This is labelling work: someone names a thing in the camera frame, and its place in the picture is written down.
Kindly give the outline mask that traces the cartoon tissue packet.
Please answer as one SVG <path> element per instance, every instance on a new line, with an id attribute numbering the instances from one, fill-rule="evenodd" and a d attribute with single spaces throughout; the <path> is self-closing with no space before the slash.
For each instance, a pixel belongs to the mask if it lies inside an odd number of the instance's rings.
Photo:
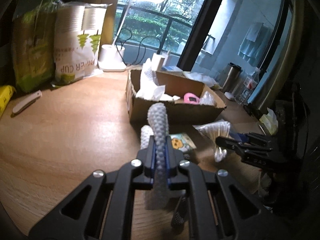
<path id="1" fill-rule="evenodd" d="M 187 135 L 187 133 L 178 133 L 171 134 L 171 144 L 172 147 L 176 150 L 180 150 L 183 153 L 187 153 L 196 149 L 195 143 L 192 139 Z"/>

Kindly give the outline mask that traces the cotton swab bag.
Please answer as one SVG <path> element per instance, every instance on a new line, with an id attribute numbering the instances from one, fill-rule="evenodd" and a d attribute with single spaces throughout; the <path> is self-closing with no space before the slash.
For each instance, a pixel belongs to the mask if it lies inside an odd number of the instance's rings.
<path id="1" fill-rule="evenodd" d="M 197 125 L 194 126 L 194 128 L 211 141 L 215 161 L 218 163 L 225 159 L 227 150 L 223 147 L 218 146 L 215 140 L 217 137 L 229 138 L 231 123 L 221 119 L 219 121 L 211 122 L 208 124 Z"/>

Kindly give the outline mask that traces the yellow package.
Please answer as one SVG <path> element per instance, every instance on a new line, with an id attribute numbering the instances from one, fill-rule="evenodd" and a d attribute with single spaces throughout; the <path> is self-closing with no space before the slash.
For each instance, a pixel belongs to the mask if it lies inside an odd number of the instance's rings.
<path id="1" fill-rule="evenodd" d="M 4 85 L 0 87 L 0 118 L 15 92 L 16 89 L 11 85 Z"/>

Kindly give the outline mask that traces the brown cardboard box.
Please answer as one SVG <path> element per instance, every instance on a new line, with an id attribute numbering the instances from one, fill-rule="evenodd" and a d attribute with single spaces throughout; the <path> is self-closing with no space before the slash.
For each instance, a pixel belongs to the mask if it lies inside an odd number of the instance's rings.
<path id="1" fill-rule="evenodd" d="M 141 72 L 140 69 L 129 70 L 126 100 L 130 122 L 145 124 L 147 123 L 148 109 L 152 104 L 156 103 L 156 101 L 136 97 L 136 94 L 140 89 Z M 172 75 L 169 72 L 157 72 L 156 77 L 160 85 L 165 85 L 165 93 L 170 96 L 176 95 L 183 98 L 185 94 L 191 93 L 200 98 L 208 92 L 215 100 L 214 106 L 184 103 L 183 100 L 178 102 L 163 102 L 167 109 L 169 124 L 207 124 L 215 121 L 220 113 L 227 107 L 218 94 L 204 83 Z"/>

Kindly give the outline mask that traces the pink fluffy plush item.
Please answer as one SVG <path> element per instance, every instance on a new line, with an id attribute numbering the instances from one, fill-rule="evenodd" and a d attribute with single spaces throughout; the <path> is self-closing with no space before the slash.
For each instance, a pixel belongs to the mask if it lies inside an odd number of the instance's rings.
<path id="1" fill-rule="evenodd" d="M 200 103 L 200 98 L 193 93 L 186 93 L 183 97 L 184 103 L 198 105 Z"/>

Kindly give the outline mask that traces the bubble wrap piece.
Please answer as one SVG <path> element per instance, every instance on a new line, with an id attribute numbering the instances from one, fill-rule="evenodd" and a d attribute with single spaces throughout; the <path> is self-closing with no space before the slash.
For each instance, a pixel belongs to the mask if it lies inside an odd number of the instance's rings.
<path id="1" fill-rule="evenodd" d="M 199 100 L 199 104 L 201 105 L 208 105 L 208 106 L 216 106 L 216 101 L 214 96 L 208 92 L 205 91 L 203 96 L 201 96 L 200 100 Z"/>

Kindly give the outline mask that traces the white textured paper towel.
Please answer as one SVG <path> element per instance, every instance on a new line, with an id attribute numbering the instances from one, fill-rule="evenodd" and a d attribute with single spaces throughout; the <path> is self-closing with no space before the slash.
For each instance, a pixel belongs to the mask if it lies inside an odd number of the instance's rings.
<path id="1" fill-rule="evenodd" d="M 180 96 L 170 96 L 165 92 L 166 85 L 158 84 L 156 72 L 154 72 L 151 67 L 151 60 L 148 58 L 142 66 L 140 89 L 136 93 L 136 97 L 149 101 L 175 101 L 180 99 Z"/>

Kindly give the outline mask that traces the white textured cloth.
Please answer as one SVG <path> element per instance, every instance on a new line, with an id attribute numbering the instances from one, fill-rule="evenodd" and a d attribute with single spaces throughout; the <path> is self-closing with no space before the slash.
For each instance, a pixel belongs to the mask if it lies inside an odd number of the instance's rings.
<path id="1" fill-rule="evenodd" d="M 145 208 L 159 210 L 166 207 L 169 201 L 167 186 L 167 168 L 165 161 L 166 137 L 169 135 L 167 109 L 163 103 L 154 103 L 148 110 L 148 124 L 140 130 L 140 148 L 146 149 L 150 137 L 155 142 L 155 177 L 153 188 L 145 193 Z"/>

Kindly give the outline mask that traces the steel thermos mug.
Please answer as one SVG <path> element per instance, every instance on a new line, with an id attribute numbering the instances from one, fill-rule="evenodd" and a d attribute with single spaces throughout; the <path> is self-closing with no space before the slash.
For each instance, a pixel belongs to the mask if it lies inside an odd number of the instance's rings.
<path id="1" fill-rule="evenodd" d="M 222 86 L 222 89 L 221 89 L 222 92 L 229 92 L 232 89 L 233 85 L 235 84 L 240 73 L 242 72 L 242 68 L 239 65 L 234 64 L 232 62 L 230 62 L 228 65 L 230 66 L 230 70 Z"/>

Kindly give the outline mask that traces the white USB charger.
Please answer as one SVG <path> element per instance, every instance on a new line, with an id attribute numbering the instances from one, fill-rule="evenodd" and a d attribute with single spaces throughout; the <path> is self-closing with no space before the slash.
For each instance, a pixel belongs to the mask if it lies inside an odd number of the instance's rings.
<path id="1" fill-rule="evenodd" d="M 160 71 L 163 66 L 164 60 L 165 57 L 163 55 L 153 54 L 151 59 L 151 70 Z"/>

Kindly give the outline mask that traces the clear plastic water bottle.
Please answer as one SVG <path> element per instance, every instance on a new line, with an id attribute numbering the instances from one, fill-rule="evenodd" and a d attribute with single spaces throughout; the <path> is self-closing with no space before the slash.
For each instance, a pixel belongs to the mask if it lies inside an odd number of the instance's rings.
<path id="1" fill-rule="evenodd" d="M 253 72 L 247 74 L 241 85 L 240 93 L 235 98 L 237 103 L 243 105 L 247 102 L 248 98 L 251 96 L 257 84 L 259 83 L 259 74 L 260 69 L 257 67 L 255 67 Z"/>

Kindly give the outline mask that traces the green paper cup bag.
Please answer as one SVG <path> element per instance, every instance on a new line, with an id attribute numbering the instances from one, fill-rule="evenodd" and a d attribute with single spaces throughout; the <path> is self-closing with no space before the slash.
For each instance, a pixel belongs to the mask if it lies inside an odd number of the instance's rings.
<path id="1" fill-rule="evenodd" d="M 61 0 L 18 0 L 11 53 L 16 87 L 29 93 L 54 75 L 54 32 Z"/>

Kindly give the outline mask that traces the white folding knife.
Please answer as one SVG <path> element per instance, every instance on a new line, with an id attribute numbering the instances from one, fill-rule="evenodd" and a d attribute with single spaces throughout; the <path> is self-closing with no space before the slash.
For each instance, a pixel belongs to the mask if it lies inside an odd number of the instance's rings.
<path id="1" fill-rule="evenodd" d="M 13 109 L 12 109 L 12 114 L 13 115 L 18 115 L 22 111 L 24 111 L 27 107 L 32 105 L 34 102 L 36 102 L 40 97 L 42 96 L 41 90 L 36 91 L 33 94 L 30 94 L 27 96 L 25 99 L 20 101 Z"/>

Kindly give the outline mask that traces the white wipes pack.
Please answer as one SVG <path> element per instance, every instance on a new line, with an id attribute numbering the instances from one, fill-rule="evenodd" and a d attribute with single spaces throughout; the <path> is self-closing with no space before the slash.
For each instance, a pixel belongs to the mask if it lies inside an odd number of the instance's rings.
<path id="1" fill-rule="evenodd" d="M 204 83 L 205 85 L 207 85 L 209 88 L 213 90 L 221 89 L 221 86 L 212 77 L 204 75 L 202 73 L 183 72 L 183 75 L 190 80 Z"/>

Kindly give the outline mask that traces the paper cup sleeve bag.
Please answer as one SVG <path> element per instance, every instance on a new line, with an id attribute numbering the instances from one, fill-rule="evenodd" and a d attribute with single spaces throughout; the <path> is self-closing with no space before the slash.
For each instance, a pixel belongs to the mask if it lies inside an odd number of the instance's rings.
<path id="1" fill-rule="evenodd" d="M 53 87 L 69 85 L 95 73 L 108 6 L 81 2 L 61 3 L 58 6 Z"/>

